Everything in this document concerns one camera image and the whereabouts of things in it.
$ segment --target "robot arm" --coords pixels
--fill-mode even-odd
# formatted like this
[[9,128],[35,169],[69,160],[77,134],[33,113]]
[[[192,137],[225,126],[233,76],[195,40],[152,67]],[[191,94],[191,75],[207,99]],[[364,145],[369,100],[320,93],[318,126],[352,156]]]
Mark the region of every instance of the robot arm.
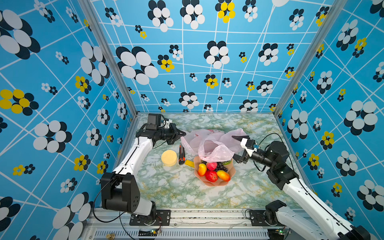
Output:
[[250,140],[248,136],[233,136],[233,138],[239,140],[240,145],[245,149],[242,156],[235,154],[233,159],[238,163],[246,163],[248,159],[251,159],[269,167],[267,175],[272,183],[292,197],[318,226],[296,215],[279,200],[266,206],[266,221],[270,225],[280,222],[307,240],[370,239],[370,235],[364,227],[351,225],[330,209],[299,179],[297,173],[285,163],[289,152],[284,143],[273,141],[265,150],[262,150],[255,148],[255,141]]
[[112,173],[106,172],[101,178],[102,207],[138,215],[145,222],[154,221],[156,204],[140,197],[134,176],[158,140],[167,141],[170,145],[185,134],[163,115],[148,114],[148,121],[137,131],[127,156]]

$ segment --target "red apple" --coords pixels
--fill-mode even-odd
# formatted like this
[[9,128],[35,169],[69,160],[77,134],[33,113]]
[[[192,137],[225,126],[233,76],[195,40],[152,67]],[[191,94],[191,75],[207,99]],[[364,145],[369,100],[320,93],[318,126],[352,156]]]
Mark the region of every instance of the red apple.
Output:
[[205,178],[210,182],[216,182],[218,179],[217,173],[215,171],[208,170],[205,173]]
[[213,170],[216,169],[216,167],[217,167],[217,162],[207,162],[207,168],[208,168],[208,170],[213,171]]

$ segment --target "ventilation grille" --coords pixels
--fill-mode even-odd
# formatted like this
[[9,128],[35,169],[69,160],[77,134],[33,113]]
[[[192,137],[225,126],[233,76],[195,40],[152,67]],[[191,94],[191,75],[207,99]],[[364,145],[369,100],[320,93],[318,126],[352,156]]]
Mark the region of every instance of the ventilation grille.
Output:
[[[127,232],[135,239],[138,239],[138,230],[127,230]],[[105,240],[105,236],[109,233],[115,234],[115,239],[130,239],[124,230],[116,229],[99,229],[95,233],[94,240]],[[269,239],[267,229],[162,229],[162,232],[157,236],[157,239]]]

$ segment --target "fruit bowl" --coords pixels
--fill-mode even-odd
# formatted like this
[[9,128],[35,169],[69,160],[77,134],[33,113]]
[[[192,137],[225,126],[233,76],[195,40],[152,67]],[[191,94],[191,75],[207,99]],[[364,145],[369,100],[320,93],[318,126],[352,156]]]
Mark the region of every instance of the fruit bowl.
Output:
[[[216,181],[216,182],[210,182],[208,181],[205,176],[199,176],[199,174],[197,173],[197,171],[199,170],[199,164],[202,162],[202,160],[199,158],[199,156],[195,157],[193,159],[193,163],[195,165],[195,176],[200,179],[205,185],[209,186],[209,187],[215,187],[215,186],[225,186],[227,185],[229,182],[226,182],[224,180],[221,180],[220,178]],[[226,168],[228,168],[228,174],[229,176],[232,177],[235,175],[236,173],[236,169],[235,167],[233,166],[233,159],[232,159],[232,162],[228,165],[225,165]]]

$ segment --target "black mounting plate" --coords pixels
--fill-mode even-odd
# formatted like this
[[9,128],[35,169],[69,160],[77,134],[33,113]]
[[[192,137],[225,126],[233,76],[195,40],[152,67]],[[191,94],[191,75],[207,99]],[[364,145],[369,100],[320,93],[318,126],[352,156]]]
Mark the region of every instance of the black mounting plate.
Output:
[[[170,220],[170,210],[156,210],[156,217],[161,217],[163,220],[160,222],[161,226],[169,226]],[[159,226],[159,219],[156,218],[155,222],[151,225],[141,222],[135,215],[131,215],[131,220],[129,221],[130,226]]]
[[[256,227],[256,226],[271,227],[271,225],[265,222],[265,216],[264,216],[265,210],[250,210],[248,212],[250,215],[248,218],[251,219],[251,223],[253,227]],[[280,226],[282,227],[284,225],[281,223],[277,223],[275,227],[279,228]]]

